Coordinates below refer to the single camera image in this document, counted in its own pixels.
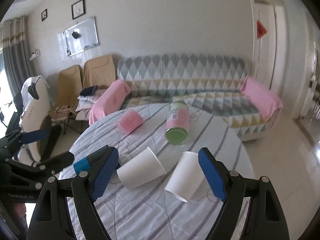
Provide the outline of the grey curtain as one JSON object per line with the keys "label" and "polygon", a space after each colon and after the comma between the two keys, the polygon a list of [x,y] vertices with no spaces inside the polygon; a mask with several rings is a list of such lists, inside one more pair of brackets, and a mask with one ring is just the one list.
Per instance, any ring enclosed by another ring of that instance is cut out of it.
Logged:
{"label": "grey curtain", "polygon": [[11,94],[15,96],[21,91],[25,80],[35,76],[28,49],[27,16],[4,22],[1,43],[4,71]]}

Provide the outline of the white paper cup right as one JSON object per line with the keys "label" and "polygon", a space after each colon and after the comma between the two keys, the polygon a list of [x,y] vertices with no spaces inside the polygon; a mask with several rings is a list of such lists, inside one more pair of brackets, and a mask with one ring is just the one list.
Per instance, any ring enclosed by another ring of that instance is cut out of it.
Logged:
{"label": "white paper cup right", "polygon": [[183,152],[164,191],[187,203],[204,180],[198,154]]}

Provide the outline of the white paper cup left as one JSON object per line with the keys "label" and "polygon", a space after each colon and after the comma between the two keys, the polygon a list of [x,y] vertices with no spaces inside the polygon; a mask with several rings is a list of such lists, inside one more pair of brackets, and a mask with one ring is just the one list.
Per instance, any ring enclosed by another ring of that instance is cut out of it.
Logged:
{"label": "white paper cup left", "polygon": [[147,147],[121,168],[117,169],[117,175],[122,184],[128,190],[132,190],[166,175],[166,170],[154,152]]}

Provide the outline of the small black framed picture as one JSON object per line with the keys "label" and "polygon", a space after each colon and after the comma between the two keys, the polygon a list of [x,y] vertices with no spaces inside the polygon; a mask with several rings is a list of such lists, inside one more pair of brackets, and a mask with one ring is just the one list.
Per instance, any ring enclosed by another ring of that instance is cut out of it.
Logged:
{"label": "small black framed picture", "polygon": [[42,22],[48,17],[48,10],[45,9],[43,12],[41,12],[41,20]]}

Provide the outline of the sofa with diamond cover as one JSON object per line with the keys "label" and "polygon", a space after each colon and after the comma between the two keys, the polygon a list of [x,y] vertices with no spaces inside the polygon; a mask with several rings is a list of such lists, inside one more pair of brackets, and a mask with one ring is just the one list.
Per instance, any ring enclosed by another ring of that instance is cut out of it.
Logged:
{"label": "sofa with diamond cover", "polygon": [[243,58],[213,54],[128,57],[117,66],[118,78],[131,88],[123,108],[184,101],[221,117],[243,141],[262,137],[275,122],[241,92],[248,75]]}

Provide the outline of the red door decoration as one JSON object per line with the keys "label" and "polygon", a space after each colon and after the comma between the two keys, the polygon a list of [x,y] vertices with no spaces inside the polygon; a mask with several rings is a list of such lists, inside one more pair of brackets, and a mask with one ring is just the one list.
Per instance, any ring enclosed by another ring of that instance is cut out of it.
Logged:
{"label": "red door decoration", "polygon": [[267,29],[257,20],[257,39],[262,38],[265,34],[267,34]]}

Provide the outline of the white paper cup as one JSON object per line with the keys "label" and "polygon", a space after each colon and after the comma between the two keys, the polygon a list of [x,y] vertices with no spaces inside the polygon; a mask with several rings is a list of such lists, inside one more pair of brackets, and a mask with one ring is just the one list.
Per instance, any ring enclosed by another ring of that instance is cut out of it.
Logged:
{"label": "white paper cup", "polygon": [[183,152],[164,191],[187,203],[204,180],[198,154]]}
{"label": "white paper cup", "polygon": [[166,170],[154,152],[147,147],[121,168],[117,169],[117,175],[122,184],[128,190],[132,190],[166,175]]}

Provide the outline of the folded clothes pile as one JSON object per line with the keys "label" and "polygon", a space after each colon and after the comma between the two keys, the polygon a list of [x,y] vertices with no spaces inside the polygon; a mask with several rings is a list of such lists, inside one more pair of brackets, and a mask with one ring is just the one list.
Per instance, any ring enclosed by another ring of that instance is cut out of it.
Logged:
{"label": "folded clothes pile", "polygon": [[89,114],[93,105],[106,92],[105,88],[99,86],[92,86],[85,88],[78,96],[78,105],[76,107],[76,121],[88,121]]}

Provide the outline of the white whiteboard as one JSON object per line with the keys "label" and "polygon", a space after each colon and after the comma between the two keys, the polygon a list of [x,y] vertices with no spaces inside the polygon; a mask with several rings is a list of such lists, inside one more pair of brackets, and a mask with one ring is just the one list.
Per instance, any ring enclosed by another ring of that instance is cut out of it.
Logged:
{"label": "white whiteboard", "polygon": [[61,38],[62,49],[67,57],[99,46],[95,17],[90,17],[64,30]]}

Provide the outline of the tan folding chair left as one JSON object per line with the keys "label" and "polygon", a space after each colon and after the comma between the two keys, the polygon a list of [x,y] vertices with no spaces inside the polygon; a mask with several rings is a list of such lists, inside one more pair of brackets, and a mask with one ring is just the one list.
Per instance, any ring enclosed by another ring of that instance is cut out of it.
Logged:
{"label": "tan folding chair left", "polygon": [[81,70],[79,65],[62,70],[57,78],[57,98],[48,112],[51,121],[63,125],[63,134],[69,128],[69,122],[77,116],[78,96],[82,91]]}

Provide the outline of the tan folding chair right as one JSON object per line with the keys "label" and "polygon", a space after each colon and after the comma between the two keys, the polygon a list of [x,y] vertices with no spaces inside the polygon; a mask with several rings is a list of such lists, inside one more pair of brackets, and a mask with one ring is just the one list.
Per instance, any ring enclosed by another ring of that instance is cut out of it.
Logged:
{"label": "tan folding chair right", "polygon": [[112,55],[88,60],[84,65],[82,87],[110,87],[116,80],[116,70]]}

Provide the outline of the tan folding chair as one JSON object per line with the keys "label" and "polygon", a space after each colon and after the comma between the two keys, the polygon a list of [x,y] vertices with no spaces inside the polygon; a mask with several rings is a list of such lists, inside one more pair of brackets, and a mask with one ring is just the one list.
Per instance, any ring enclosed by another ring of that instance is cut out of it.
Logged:
{"label": "tan folding chair", "polygon": [[77,116],[78,96],[82,91],[81,70],[79,65],[62,70],[57,78],[57,98],[48,112],[51,121],[63,125],[63,134],[69,128],[69,122]]}
{"label": "tan folding chair", "polygon": [[116,70],[112,55],[88,60],[84,65],[82,87],[110,87],[116,80]]}

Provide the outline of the pink plastic cup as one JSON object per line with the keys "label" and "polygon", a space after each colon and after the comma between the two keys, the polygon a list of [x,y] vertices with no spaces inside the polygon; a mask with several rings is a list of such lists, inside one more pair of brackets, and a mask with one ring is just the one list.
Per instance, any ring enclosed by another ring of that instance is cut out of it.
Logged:
{"label": "pink plastic cup", "polygon": [[125,135],[129,135],[135,129],[140,127],[143,123],[144,123],[144,120],[140,116],[140,114],[137,111],[129,108],[124,112],[124,114],[118,120],[117,127],[121,131],[121,133],[124,133]]}

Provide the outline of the white door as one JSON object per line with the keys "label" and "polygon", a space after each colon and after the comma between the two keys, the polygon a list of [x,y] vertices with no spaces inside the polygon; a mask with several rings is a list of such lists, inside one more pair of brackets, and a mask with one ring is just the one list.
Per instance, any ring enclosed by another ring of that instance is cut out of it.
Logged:
{"label": "white door", "polygon": [[[265,0],[253,0],[254,46],[251,75],[266,88],[280,94],[283,86],[288,29],[285,8]],[[257,20],[267,34],[257,39]]]}

